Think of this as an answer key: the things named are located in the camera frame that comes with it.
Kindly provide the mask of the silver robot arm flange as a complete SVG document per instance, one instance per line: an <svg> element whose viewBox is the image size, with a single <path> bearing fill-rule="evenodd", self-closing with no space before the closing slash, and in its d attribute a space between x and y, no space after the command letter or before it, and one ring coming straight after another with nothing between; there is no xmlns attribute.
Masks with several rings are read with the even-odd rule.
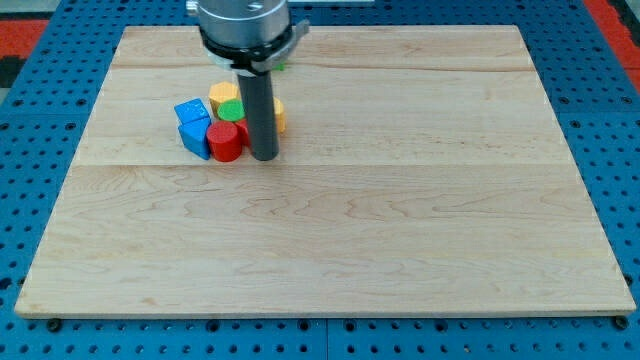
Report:
<svg viewBox="0 0 640 360"><path fill-rule="evenodd" d="M187 0L185 7L209 59L245 77L283 64L310 30L307 20L292 22L286 0Z"/></svg>

